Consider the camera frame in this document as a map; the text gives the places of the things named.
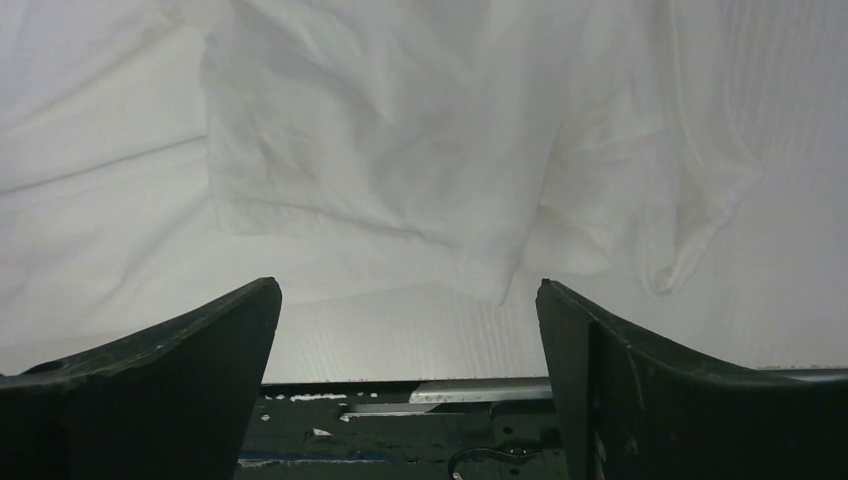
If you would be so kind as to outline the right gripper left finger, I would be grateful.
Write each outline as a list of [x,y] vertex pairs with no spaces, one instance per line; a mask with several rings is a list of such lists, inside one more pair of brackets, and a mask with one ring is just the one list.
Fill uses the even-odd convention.
[[5,479],[230,479],[282,306],[272,278],[1,380]]

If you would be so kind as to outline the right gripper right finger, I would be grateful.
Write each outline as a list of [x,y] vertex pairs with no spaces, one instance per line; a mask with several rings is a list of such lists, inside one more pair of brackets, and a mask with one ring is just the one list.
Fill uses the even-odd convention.
[[847,372],[739,366],[544,280],[536,310],[570,479],[843,479]]

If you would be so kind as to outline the white printed t shirt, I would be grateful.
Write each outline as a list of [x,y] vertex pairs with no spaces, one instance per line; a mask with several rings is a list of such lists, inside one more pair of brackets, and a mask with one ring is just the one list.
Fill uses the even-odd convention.
[[1,341],[631,258],[677,292],[761,167],[715,1],[5,1]]

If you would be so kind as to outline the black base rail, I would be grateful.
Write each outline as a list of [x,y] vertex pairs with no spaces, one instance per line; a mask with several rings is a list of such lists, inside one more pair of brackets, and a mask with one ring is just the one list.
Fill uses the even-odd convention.
[[549,378],[269,389],[244,479],[570,479]]

